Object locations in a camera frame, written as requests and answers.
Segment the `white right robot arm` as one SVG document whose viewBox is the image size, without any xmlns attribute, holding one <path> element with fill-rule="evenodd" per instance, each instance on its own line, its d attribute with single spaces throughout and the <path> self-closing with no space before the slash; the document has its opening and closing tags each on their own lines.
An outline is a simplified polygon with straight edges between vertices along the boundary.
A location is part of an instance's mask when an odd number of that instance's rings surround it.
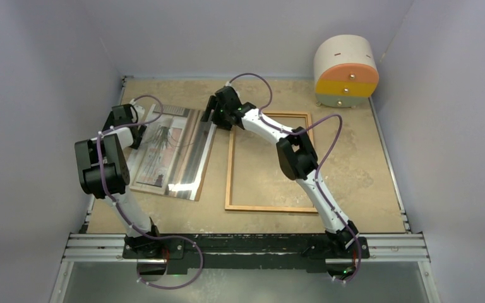
<svg viewBox="0 0 485 303">
<path fill-rule="evenodd" d="M 355 247 L 362 249 L 355 224 L 340 209 L 326 187 L 318 155 L 308 135 L 310 128 L 289 128 L 268 117 L 255 105 L 240 101 L 231 86 L 224 86 L 208 99 L 203 122 L 212 121 L 221 129 L 237 126 L 275 145 L 281 171 L 308 195 L 323 222 L 331 252 L 344 257 Z"/>
</svg>

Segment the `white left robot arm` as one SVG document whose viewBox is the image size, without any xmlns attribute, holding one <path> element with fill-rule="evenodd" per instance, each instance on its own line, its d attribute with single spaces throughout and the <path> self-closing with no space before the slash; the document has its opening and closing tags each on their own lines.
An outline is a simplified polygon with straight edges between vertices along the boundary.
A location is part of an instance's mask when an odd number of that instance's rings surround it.
<svg viewBox="0 0 485 303">
<path fill-rule="evenodd" d="M 105 201 L 125 226 L 128 252 L 156 258 L 163 241 L 153 220 L 138 206 L 130 190 L 125 148 L 137 150 L 147 130 L 135 102 L 112 108 L 103 129 L 74 145 L 78 179 L 84 193 Z"/>
</svg>

